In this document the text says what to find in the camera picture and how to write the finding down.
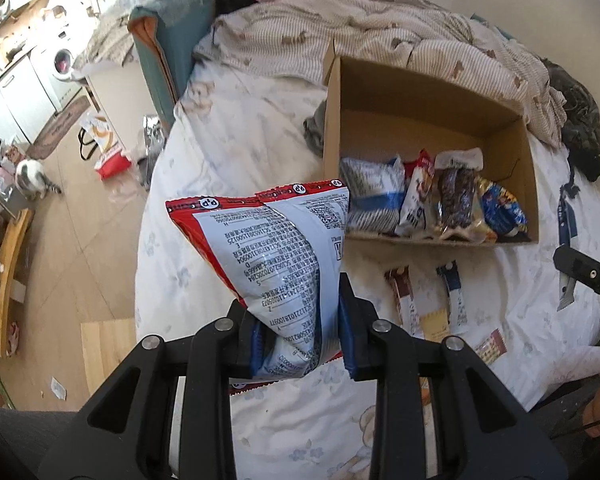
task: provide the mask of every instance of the cardboard box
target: cardboard box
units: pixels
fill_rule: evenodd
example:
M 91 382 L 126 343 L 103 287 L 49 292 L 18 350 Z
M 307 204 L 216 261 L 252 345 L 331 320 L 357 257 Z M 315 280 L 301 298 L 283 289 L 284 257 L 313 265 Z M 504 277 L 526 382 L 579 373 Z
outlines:
M 480 147 L 484 155 L 480 174 L 518 198 L 528 220 L 529 238 L 538 242 L 536 174 L 525 123 L 514 111 L 442 79 L 337 57 L 333 44 L 324 59 L 324 83 L 328 85 L 325 179 L 340 176 L 343 156 L 386 162 L 397 153 L 407 161 L 415 160 L 423 148 L 435 157 L 445 150 Z M 350 232 L 347 236 L 399 244 L 494 246 L 415 241 L 369 232 Z

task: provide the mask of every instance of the washing machine door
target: washing machine door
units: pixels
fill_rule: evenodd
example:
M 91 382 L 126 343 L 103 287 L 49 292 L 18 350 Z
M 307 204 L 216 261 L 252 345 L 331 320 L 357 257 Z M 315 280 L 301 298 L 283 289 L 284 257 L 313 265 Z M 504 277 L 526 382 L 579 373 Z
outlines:
M 74 56 L 67 48 L 54 49 L 51 59 L 51 75 L 60 81 L 69 81 L 71 79 L 71 65 L 73 63 Z

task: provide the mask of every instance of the blue snack package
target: blue snack package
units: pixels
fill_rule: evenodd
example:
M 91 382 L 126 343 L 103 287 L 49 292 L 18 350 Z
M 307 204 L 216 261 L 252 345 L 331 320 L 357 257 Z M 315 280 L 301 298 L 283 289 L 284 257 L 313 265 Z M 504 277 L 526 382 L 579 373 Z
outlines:
M 346 157 L 340 161 L 340 174 L 350 193 L 347 227 L 392 234 L 400 221 L 405 193 L 400 157 L 389 163 Z
M 487 225 L 498 235 L 526 234 L 528 224 L 518 199 L 500 184 L 478 177 L 478 194 Z

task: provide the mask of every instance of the washing machine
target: washing machine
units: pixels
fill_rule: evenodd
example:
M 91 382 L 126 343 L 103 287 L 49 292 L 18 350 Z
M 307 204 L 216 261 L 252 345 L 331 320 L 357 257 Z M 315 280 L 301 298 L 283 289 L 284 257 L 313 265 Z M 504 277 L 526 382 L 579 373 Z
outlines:
M 72 36 L 71 28 L 66 25 L 31 51 L 31 64 L 58 112 L 80 91 L 80 84 L 71 80 L 71 65 L 83 47 L 82 35 Z

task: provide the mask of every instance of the red and white snack bag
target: red and white snack bag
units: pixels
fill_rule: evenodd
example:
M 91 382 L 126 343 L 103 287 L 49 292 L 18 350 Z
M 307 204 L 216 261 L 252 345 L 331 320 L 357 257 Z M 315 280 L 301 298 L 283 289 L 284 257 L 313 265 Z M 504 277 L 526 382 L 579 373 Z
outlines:
M 258 380 L 302 377 L 340 349 L 338 283 L 349 206 L 339 180 L 247 198 L 166 203 L 238 300 L 278 336 Z
M 420 151 L 420 156 L 411 169 L 411 164 L 405 165 L 406 174 L 411 173 L 407 193 L 400 210 L 400 223 L 395 228 L 398 236 L 418 237 L 427 234 L 433 227 L 434 219 L 431 213 L 430 191 L 433 184 L 433 161 L 426 150 Z

